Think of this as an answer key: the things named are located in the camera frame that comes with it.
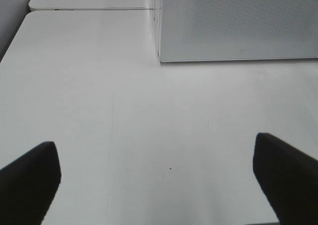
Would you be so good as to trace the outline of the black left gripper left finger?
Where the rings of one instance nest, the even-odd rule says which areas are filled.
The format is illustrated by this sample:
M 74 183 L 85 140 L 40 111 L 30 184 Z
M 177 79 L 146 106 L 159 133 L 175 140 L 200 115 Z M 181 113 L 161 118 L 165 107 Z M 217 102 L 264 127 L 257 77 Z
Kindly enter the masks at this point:
M 39 225 L 61 183 L 54 142 L 43 142 L 0 170 L 0 223 Z

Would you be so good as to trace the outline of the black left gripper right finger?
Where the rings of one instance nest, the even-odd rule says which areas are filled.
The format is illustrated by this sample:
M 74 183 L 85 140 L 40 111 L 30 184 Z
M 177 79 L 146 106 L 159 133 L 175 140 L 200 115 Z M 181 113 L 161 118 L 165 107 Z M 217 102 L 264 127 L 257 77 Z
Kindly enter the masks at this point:
M 282 225 L 318 223 L 318 161 L 270 133 L 258 133 L 253 173 Z

